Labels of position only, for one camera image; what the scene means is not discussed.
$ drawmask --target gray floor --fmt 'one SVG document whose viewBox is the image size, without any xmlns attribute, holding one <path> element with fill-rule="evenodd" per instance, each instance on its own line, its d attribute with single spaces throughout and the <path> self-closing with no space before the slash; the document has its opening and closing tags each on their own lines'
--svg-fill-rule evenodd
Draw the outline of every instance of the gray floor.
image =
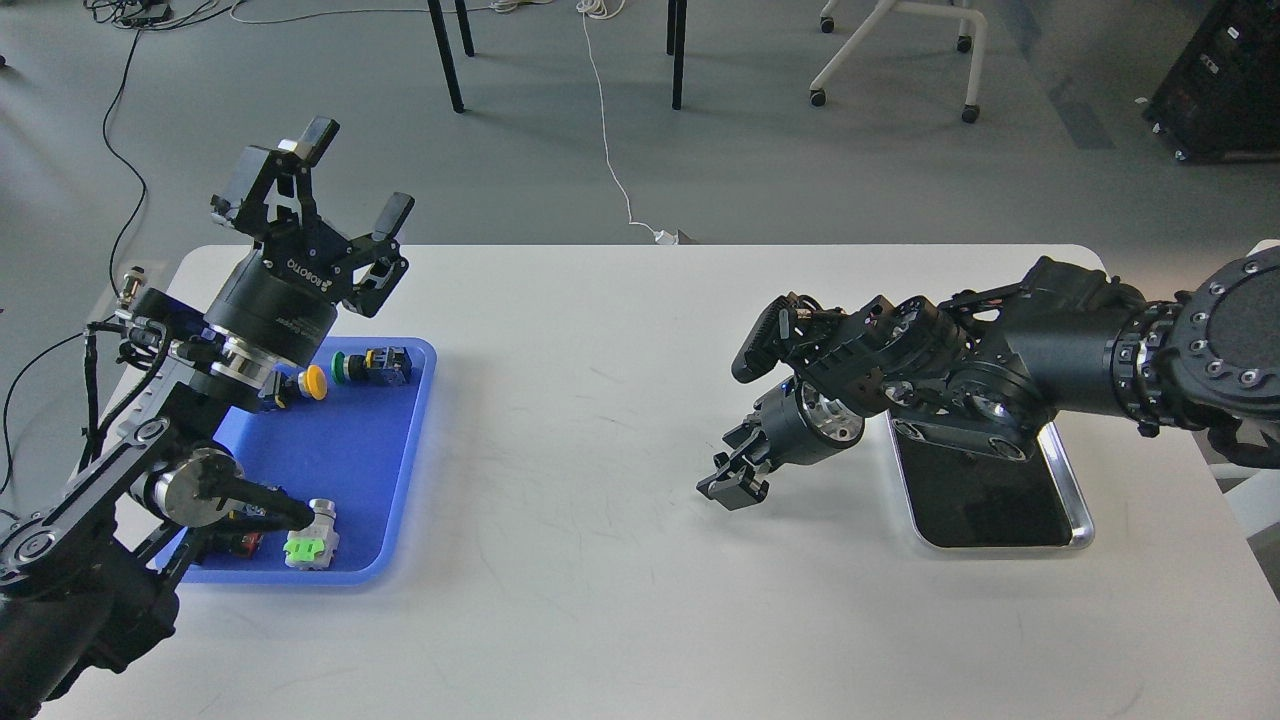
<svg viewBox="0 0 1280 720">
<path fill-rule="evenodd" d="M 196 4 L 173 0 L 178 13 Z M 952 51 L 954 23 L 900 14 L 828 83 L 827 106 L 809 106 L 810 78 L 869 0 L 846 0 L 831 36 L 817 0 L 694 0 L 685 108 L 672 111 L 666 5 L 630 0 L 590 26 L 613 163 L 636 219 L 657 228 L 704 243 L 1082 243 L 1151 297 L 1280 236 L 1276 165 L 1179 165 L 1140 119 L 1137 100 L 1207 0 L 979 1 L 992 41 L 975 126 L 959 120 L 968 58 Z M 358 6 L 253 0 L 239 14 Z M 209 222 L 210 195 L 243 145 L 296 136 L 316 114 L 343 124 L 316 195 L 348 233 L 366 232 L 399 190 L 419 201 L 407 242 L 652 242 L 626 224 L 604 164 L 572 1 L 471 22 L 479 55 L 467 59 L 448 18 L 462 115 L 424 13 L 256 27 L 221 17 L 143 36 L 111 126 L 151 187 L 122 264 L 163 283 L 192 249 L 244 241 Z M 99 126 L 132 38 L 76 0 L 0 5 L 0 387 L 105 307 L 108 252 L 138 188 Z M 742 282 L 768 284 L 768 268 Z M 65 477 L 79 377 L 68 347 L 19 386 L 17 489 L 0 505 L 35 506 Z"/>
</svg>

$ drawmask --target white chair leg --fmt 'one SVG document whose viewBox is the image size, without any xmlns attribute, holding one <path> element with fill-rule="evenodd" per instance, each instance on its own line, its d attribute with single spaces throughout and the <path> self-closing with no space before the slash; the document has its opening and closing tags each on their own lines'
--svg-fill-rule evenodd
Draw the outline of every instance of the white chair leg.
<svg viewBox="0 0 1280 720">
<path fill-rule="evenodd" d="M 965 92 L 965 122 L 978 119 L 978 88 L 982 85 L 982 61 L 987 56 L 987 18 L 973 8 L 952 5 L 929 5 L 925 3 L 901 1 L 893 8 L 900 13 L 914 15 L 933 15 L 940 18 L 960 18 L 973 26 L 973 59 L 969 60 L 969 90 Z"/>
<path fill-rule="evenodd" d="M 831 59 L 831 61 L 827 63 L 827 67 L 823 68 L 822 72 L 818 73 L 818 77 L 813 78 L 813 82 L 809 83 L 809 92 L 822 90 L 822 86 L 831 79 L 831 76 L 845 63 L 845 58 L 847 58 L 849 54 L 852 53 L 854 49 L 858 47 L 858 45 L 865 40 L 873 29 L 876 29 L 876 26 L 879 24 L 879 22 L 884 19 L 884 15 L 890 14 L 890 12 L 900 1 L 901 0 L 878 0 L 876 3 L 876 8 L 872 9 L 872 14 L 867 15 L 863 24 L 858 26 L 854 35 L 849 36 L 849 40 L 845 41 L 840 50 L 836 51 L 836 55 Z"/>
<path fill-rule="evenodd" d="M 957 0 L 951 0 L 951 4 L 955 5 L 956 1 Z M 960 6 L 965 8 L 965 9 L 973 6 L 973 0 L 959 0 L 959 3 L 960 3 Z M 965 36 L 970 36 L 972 37 L 973 36 L 973 28 L 969 27 L 969 26 L 970 26 L 969 18 L 960 18 L 960 32 L 957 35 L 960 37 L 965 37 Z"/>
</svg>

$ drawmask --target cable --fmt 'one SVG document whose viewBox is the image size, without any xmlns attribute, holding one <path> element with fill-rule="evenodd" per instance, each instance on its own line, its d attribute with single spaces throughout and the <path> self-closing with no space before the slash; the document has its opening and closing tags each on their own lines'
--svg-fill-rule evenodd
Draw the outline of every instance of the cable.
<svg viewBox="0 0 1280 720">
<path fill-rule="evenodd" d="M 143 18 L 143 13 L 151 5 L 146 5 L 141 0 L 81 0 L 81 5 L 93 13 L 93 22 L 99 24 L 110 23 L 120 29 L 138 29 L 145 32 L 179 29 L 216 18 L 230 9 L 230 6 L 227 6 L 214 12 L 221 4 L 223 0 L 204 0 L 200 6 L 180 18 L 155 19 Z"/>
<path fill-rule="evenodd" d="M 604 5 L 603 0 L 580 0 L 577 8 L 579 13 L 582 14 L 582 35 L 586 36 L 586 56 L 590 58 L 591 60 L 591 72 L 595 73 L 595 87 L 600 92 L 600 137 L 604 140 L 604 164 L 609 167 L 609 174 L 613 176 L 614 184 L 617 184 L 618 190 L 622 191 L 622 199 L 626 200 L 627 202 L 627 224 L 649 228 L 649 232 L 652 232 L 654 238 L 657 240 L 659 234 L 658 231 L 653 229 L 653 227 L 650 227 L 648 223 L 641 223 L 636 220 L 635 215 L 631 214 L 631 196 L 627 195 L 627 188 L 622 187 L 622 181 L 618 179 L 618 173 L 613 169 L 613 160 L 609 158 L 609 126 L 604 119 L 604 83 L 600 81 L 600 69 L 595 67 L 595 54 L 591 51 L 591 33 L 588 32 L 586 29 L 586 18 L 594 18 L 594 19 L 612 18 L 613 15 L 617 15 L 618 12 L 622 10 L 622 5 L 618 5 L 618 9 L 609 15 L 593 15 L 591 14 L 593 10 L 590 8 L 584 9 L 584 6 L 586 5 L 596 5 L 596 4 L 602 8 Z"/>
<path fill-rule="evenodd" d="M 4 433 L 4 452 L 5 457 L 8 459 L 8 469 L 4 473 L 4 482 L 0 482 L 0 493 L 4 493 L 4 491 L 9 488 L 9 482 L 13 480 L 13 446 L 9 445 L 9 401 L 13 400 L 13 391 L 14 388 L 18 387 L 18 380 L 20 380 L 22 375 L 24 375 L 27 370 L 31 369 L 32 365 L 38 363 L 41 357 L 49 355 L 50 352 L 58 350 L 59 347 L 67 345 L 68 342 L 81 337 L 81 334 L 82 333 L 76 333 L 68 338 L 60 340 L 54 345 L 46 347 L 44 351 L 40 352 L 40 355 L 36 355 L 35 357 L 31 359 L 29 363 L 23 365 L 22 369 L 18 370 L 18 374 L 13 378 L 13 382 L 9 383 L 9 392 L 5 393 L 4 396 L 4 411 L 0 413 L 0 429 L 3 429 Z"/>
<path fill-rule="evenodd" d="M 129 219 L 124 222 L 120 232 L 115 236 L 115 242 L 111 243 L 111 254 L 106 261 L 106 274 L 111 282 L 111 292 L 116 295 L 119 295 L 120 288 L 115 284 L 115 252 L 120 249 L 120 240 L 124 238 L 124 233 L 129 229 L 129 225 L 133 224 L 133 220 L 138 217 L 138 211 L 142 210 L 142 204 L 147 200 L 147 181 L 142 178 L 142 173 L 133 167 L 133 163 L 125 160 L 124 156 L 116 152 L 115 147 L 111 146 L 111 140 L 106 135 L 106 124 L 111 118 L 111 113 L 119 105 L 120 96 L 124 95 L 124 85 L 129 81 L 129 68 L 133 65 L 133 54 L 138 50 L 138 40 L 141 37 L 141 29 L 133 33 L 133 46 L 129 47 L 129 58 L 124 61 L 124 73 L 120 76 L 120 87 L 115 91 L 115 97 L 113 97 L 111 104 L 108 105 L 106 113 L 102 114 L 102 142 L 106 143 L 106 149 L 111 151 L 111 155 L 115 155 L 116 160 L 124 163 L 124 165 L 133 172 L 133 177 L 138 178 L 138 182 L 142 184 L 142 192 L 138 195 L 138 202 L 133 206 L 133 213 L 129 213 Z"/>
<path fill-rule="evenodd" d="M 494 0 L 493 3 L 490 3 L 489 5 L 486 5 L 484 8 L 467 8 L 467 13 L 475 13 L 477 10 L 493 10 L 493 12 L 499 13 L 499 14 L 506 14 L 506 13 L 509 13 L 509 12 L 515 10 L 520 5 L 547 5 L 548 3 L 552 3 L 552 1 L 553 0 Z M 227 8 L 227 9 L 230 10 L 229 17 L 233 20 L 236 20 L 236 22 L 238 22 L 241 24 L 247 24 L 247 26 L 274 26 L 274 24 L 282 24 L 282 23 L 293 23 L 293 22 L 298 22 L 298 20 L 310 20 L 311 18 L 323 18 L 325 15 L 356 15 L 356 14 L 364 14 L 364 13 L 429 13 L 430 12 L 428 8 L 353 8 L 353 9 L 349 9 L 349 10 L 323 10 L 323 12 L 319 12 L 319 13 L 307 13 L 306 15 L 297 15 L 297 17 L 293 17 L 293 18 L 278 18 L 278 19 L 271 19 L 271 20 L 248 20 L 248 19 L 244 19 L 244 18 L 242 18 L 242 17 L 239 17 L 239 15 L 236 14 L 236 9 L 239 8 L 241 5 L 243 5 L 244 3 L 248 3 L 248 0 L 234 0 L 232 3 L 230 8 Z M 444 14 L 447 14 L 447 15 L 456 15 L 457 12 L 456 10 L 444 10 Z"/>
<path fill-rule="evenodd" d="M 553 0 L 493 0 L 489 3 L 489 10 L 504 15 L 507 13 L 513 13 L 520 9 L 521 5 L 549 5 Z"/>
<path fill-rule="evenodd" d="M 622 12 L 622 8 L 627 6 L 627 0 L 620 0 L 618 6 L 609 10 L 609 6 L 604 4 L 604 0 L 577 0 L 577 12 L 582 14 L 584 18 L 591 18 L 593 20 L 607 20 Z"/>
<path fill-rule="evenodd" d="M 113 407 L 111 411 L 102 418 L 102 421 L 97 424 L 100 430 L 106 430 L 108 428 L 110 428 L 111 424 L 115 423 L 115 420 L 120 416 L 120 414 L 124 413 L 129 407 L 129 405 L 132 405 L 133 401 L 138 398 L 140 395 L 142 395 L 142 391 L 146 389 L 148 384 L 151 384 L 151 380 L 154 380 L 157 374 L 160 374 L 160 368 L 164 365 L 164 359 L 169 355 L 169 346 L 173 343 L 173 337 L 169 334 L 169 328 L 156 322 L 148 322 L 147 328 L 160 333 L 160 345 L 157 346 L 156 350 L 156 359 L 151 363 L 151 366 L 147 368 L 147 372 L 142 374 L 142 379 L 138 380 L 136 386 L 133 386 L 133 389 L 131 389 L 129 393 L 125 395 L 124 398 L 120 400 L 115 405 L 115 407 Z M 92 454 L 93 460 L 97 460 L 100 452 L 101 447 L 95 450 L 95 452 Z"/>
</svg>

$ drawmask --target black robotic arm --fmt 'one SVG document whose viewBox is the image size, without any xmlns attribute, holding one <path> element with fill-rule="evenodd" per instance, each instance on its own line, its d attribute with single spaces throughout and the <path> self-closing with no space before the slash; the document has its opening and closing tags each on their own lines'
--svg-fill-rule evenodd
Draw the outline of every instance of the black robotic arm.
<svg viewBox="0 0 1280 720">
<path fill-rule="evenodd" d="M 0 533 L 0 720 L 32 717 L 86 667 L 120 673 L 172 635 L 175 587 L 207 533 L 311 524 L 306 503 L 250 482 L 212 437 L 230 407 L 260 409 L 278 365 L 311 360 L 337 304 L 372 316 L 408 268 L 396 233 L 412 197 L 393 195 L 375 231 L 349 241 L 316 214 L 310 172 L 337 132 L 316 118 L 300 141 L 244 150 L 212 206 L 253 249 L 207 313 L 143 290 L 131 273 L 114 322 L 91 324 L 119 332 L 122 355 L 147 372 L 90 428 L 63 498 Z M 124 415 L 143 389 L 150 400 Z M 120 439 L 104 452 L 118 418 Z M 115 502 L 127 493 L 160 520 L 132 550 L 115 538 Z M 266 515 L 246 518 L 244 505 Z M 183 529 L 165 566 L 148 568 Z"/>
<path fill-rule="evenodd" d="M 764 477 L 851 447 L 891 411 L 910 441 L 1025 461 L 1060 410 L 1208 429 L 1233 462 L 1280 468 L 1280 249 L 1228 264 L 1194 293 L 1148 302 L 1100 270 L 1039 261 L 1018 283 L 938 305 L 883 296 L 847 314 L 787 295 L 760 314 L 732 364 L 749 383 L 794 375 L 724 436 L 698 489 L 730 510 L 762 502 Z M 1238 439 L 1244 421 L 1263 445 Z"/>
</svg>

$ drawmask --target power cord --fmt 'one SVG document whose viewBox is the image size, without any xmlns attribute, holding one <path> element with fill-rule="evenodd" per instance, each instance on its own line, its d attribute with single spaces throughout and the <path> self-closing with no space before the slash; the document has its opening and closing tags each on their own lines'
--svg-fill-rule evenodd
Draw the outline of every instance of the power cord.
<svg viewBox="0 0 1280 720">
<path fill-rule="evenodd" d="M 489 9 L 499 15 L 507 13 L 513 13 L 520 9 L 521 5 L 550 5 L 552 0 L 493 0 L 489 3 Z"/>
<path fill-rule="evenodd" d="M 507 13 L 511 13 L 511 12 L 518 9 L 521 5 L 549 5 L 554 0 L 493 0 L 492 3 L 489 3 L 488 5 L 485 5 L 484 8 L 467 8 L 467 13 L 475 13 L 475 12 L 480 12 L 480 10 L 493 10 L 494 13 L 504 15 Z M 230 8 L 227 8 L 227 9 L 230 10 L 228 13 L 228 15 L 230 17 L 230 19 L 233 19 L 233 20 L 241 23 L 241 24 L 247 24 L 247 26 L 274 26 L 274 24 L 282 24 L 282 23 L 293 23 L 293 22 L 298 22 L 298 20 L 310 20 L 311 18 L 323 18 L 325 15 L 357 15 L 357 14 L 364 14 L 364 13 L 428 13 L 428 12 L 430 12 L 426 8 L 352 8 L 349 10 L 321 10 L 319 13 L 307 13 L 305 15 L 296 15 L 296 17 L 292 17 L 292 18 L 276 18 L 276 19 L 268 19 L 268 20 L 251 20 L 251 19 L 246 19 L 246 18 L 242 18 L 242 17 L 239 17 L 239 15 L 236 14 L 236 10 L 241 5 L 243 5 L 244 3 L 248 3 L 248 0 L 233 0 Z M 444 10 L 444 14 L 447 14 L 447 15 L 454 15 L 454 14 L 457 14 L 457 12 L 456 10 Z"/>
<path fill-rule="evenodd" d="M 613 10 L 609 9 L 604 0 L 577 0 L 577 12 L 581 13 L 584 18 L 591 18 L 593 20 L 607 20 L 613 18 L 622 12 L 622 8 L 626 6 L 627 0 L 618 0 L 618 6 Z"/>
<path fill-rule="evenodd" d="M 116 160 L 124 163 L 124 165 L 133 172 L 133 177 L 138 178 L 138 183 L 142 186 L 142 192 L 138 193 L 138 202 L 133 206 L 133 213 L 129 214 L 129 219 L 124 222 L 120 232 L 116 233 L 115 242 L 111 243 L 111 254 L 106 261 L 106 274 L 111 282 L 111 292 L 116 295 L 119 295 L 120 288 L 115 284 L 115 252 L 120 249 L 120 241 L 124 240 L 124 233 L 128 232 L 129 225 L 132 225 L 133 220 L 138 217 L 138 211 L 142 210 L 142 204 L 147 200 L 147 181 L 142 178 L 142 173 L 133 167 L 133 163 L 129 163 L 123 155 L 115 151 L 115 147 L 111 146 L 111 138 L 108 136 L 106 127 L 110 122 L 111 113 L 114 113 L 119 106 L 120 97 L 124 95 L 124 86 L 129 81 L 129 68 L 133 65 L 133 55 L 138 50 L 138 40 L 142 38 L 142 32 L 143 31 L 140 29 L 133 33 L 133 46 L 129 47 L 129 56 L 124 61 L 124 73 L 120 76 L 120 87 L 115 91 L 115 97 L 111 99 L 111 104 L 106 106 L 106 113 L 102 114 L 102 142 L 106 145 L 106 149 L 111 152 L 111 155 L 115 155 Z"/>
<path fill-rule="evenodd" d="M 595 53 L 591 50 L 591 33 L 586 29 L 586 19 L 607 20 L 616 17 L 622 12 L 626 5 L 626 0 L 622 0 L 614 10 L 609 10 L 604 5 L 604 0 L 579 0 L 577 12 L 582 15 L 582 35 L 586 37 L 586 56 L 591 60 L 591 72 L 595 73 L 595 88 L 600 95 L 600 138 L 604 141 L 604 164 L 609 168 L 609 174 L 613 177 L 613 183 L 618 186 L 622 192 L 622 199 L 627 204 L 627 224 L 639 225 L 646 228 L 653 233 L 654 242 L 659 245 L 676 245 L 676 236 L 667 231 L 655 231 L 649 223 L 641 223 L 635 219 L 631 211 L 631 195 L 627 193 L 627 188 L 622 187 L 622 181 L 618 179 L 618 173 L 613 169 L 613 159 L 609 156 L 609 124 L 604 115 L 604 82 L 600 79 L 600 68 L 595 64 Z"/>
<path fill-rule="evenodd" d="M 84 6 L 88 8 L 88 9 L 92 9 L 92 8 L 90 8 L 88 0 L 86 0 Z M 109 19 L 104 19 L 101 22 L 105 23 L 105 22 L 110 22 L 110 20 Z M 138 29 L 138 31 L 136 31 L 133 33 L 133 44 L 129 46 L 129 56 L 124 61 L 124 72 L 120 76 L 120 86 L 116 88 L 115 96 L 111 99 L 111 104 L 108 105 L 106 113 L 102 114 L 102 128 L 101 128 L 102 129 L 102 142 L 106 145 L 106 149 L 111 152 L 111 155 L 114 155 L 119 161 L 124 163 L 125 167 L 128 167 L 129 170 L 133 172 L 133 177 L 138 178 L 138 183 L 141 183 L 141 186 L 142 186 L 142 192 L 138 195 L 138 201 L 133 206 L 133 211 L 129 214 L 129 219 L 125 220 L 124 225 L 120 228 L 120 232 L 115 236 L 115 242 L 111 245 L 111 252 L 110 252 L 110 256 L 108 259 L 108 275 L 109 275 L 109 279 L 111 282 L 111 292 L 116 293 L 116 295 L 119 293 L 119 288 L 116 287 L 116 283 L 115 283 L 115 254 L 116 254 L 116 251 L 120 247 L 120 241 L 124 238 L 124 233 L 129 229 L 129 225 L 133 224 L 133 220 L 137 219 L 138 213 L 142 210 L 142 204 L 147 199 L 147 181 L 142 178 L 142 173 L 140 173 L 138 169 L 136 167 L 133 167 L 132 163 L 129 163 L 128 160 L 125 160 L 124 156 L 120 155 L 115 150 L 115 147 L 111 146 L 111 140 L 110 140 L 110 137 L 108 135 L 108 126 L 110 123 L 111 114 L 115 111 L 115 109 L 120 104 L 120 97 L 124 95 L 124 86 L 128 83 L 128 79 L 129 79 L 129 68 L 133 65 L 133 56 L 134 56 L 134 54 L 138 50 L 138 40 L 142 37 L 142 32 L 143 32 L 142 29 Z M 86 329 L 86 333 L 90 333 L 90 332 L 91 332 L 90 329 Z M 70 341 L 81 337 L 82 334 L 84 334 L 84 333 L 76 333 L 73 336 L 69 336 L 69 337 L 67 337 L 64 340 L 60 340 L 60 341 L 55 342 L 54 345 L 46 347 L 38 355 L 36 355 L 35 357 L 32 357 L 26 365 L 23 365 L 22 370 L 18 370 L 18 374 L 14 375 L 13 382 L 9 383 L 9 391 L 5 393 L 5 398 L 4 398 L 4 410 L 0 411 L 0 430 L 3 430 L 3 434 L 4 434 L 4 451 L 5 451 L 5 457 L 6 457 L 6 468 L 5 468 L 4 480 L 0 482 L 0 493 L 4 493 L 4 491 L 6 491 L 9 488 L 10 483 L 13 480 L 13 446 L 9 442 L 9 404 L 13 400 L 14 391 L 18 388 L 18 380 L 20 380 L 22 377 L 27 373 L 27 370 L 29 370 L 36 363 L 38 363 L 46 355 L 49 355 L 54 350 L 56 350 L 56 348 L 67 345 L 68 342 L 70 342 Z M 90 343 L 86 343 L 86 352 L 90 352 Z M 96 387 L 95 388 L 90 388 L 88 387 L 88 383 L 90 383 L 88 377 L 90 377 L 88 375 L 88 370 L 86 369 L 86 393 L 92 392 L 93 395 L 96 395 Z M 90 397 L 88 402 L 90 402 L 90 406 L 92 407 L 93 405 L 96 405 L 97 400 L 96 400 L 96 397 Z M 0 509 L 0 514 L 4 514 L 5 516 L 12 518 L 13 520 L 18 520 L 17 515 L 14 515 L 13 512 L 10 512 L 8 510 Z"/>
<path fill-rule="evenodd" d="M 191 13 L 164 20 L 147 18 L 151 6 L 140 0 L 81 0 L 81 5 L 93 14 L 93 22 L 145 32 L 179 29 L 216 18 L 230 10 L 230 6 L 219 9 L 221 4 L 223 0 L 205 0 Z"/>
<path fill-rule="evenodd" d="M 18 374 L 13 378 L 13 382 L 9 383 L 9 392 L 6 392 L 4 396 L 4 411 L 0 413 L 0 429 L 3 429 L 4 432 L 4 454 L 8 462 L 8 468 L 5 469 L 4 473 L 4 482 L 0 482 L 0 493 L 4 493 L 4 491 L 9 489 L 9 483 L 13 480 L 13 446 L 9 443 L 9 402 L 13 400 L 13 391 L 17 389 L 18 380 L 20 380 L 22 377 L 27 374 L 27 370 L 29 370 L 31 366 L 38 363 L 45 355 L 49 355 L 50 352 L 58 350 L 59 347 L 67 345 L 68 342 L 81 337 L 81 334 L 82 333 L 76 333 L 70 337 L 65 337 L 42 350 L 40 355 L 36 355 L 35 357 L 31 359 L 31 361 L 23 365 L 22 369 L 18 370 Z M 17 515 L 14 515 L 8 510 L 0 510 L 0 512 L 4 512 L 5 515 L 8 515 L 14 520 L 18 519 Z"/>
</svg>

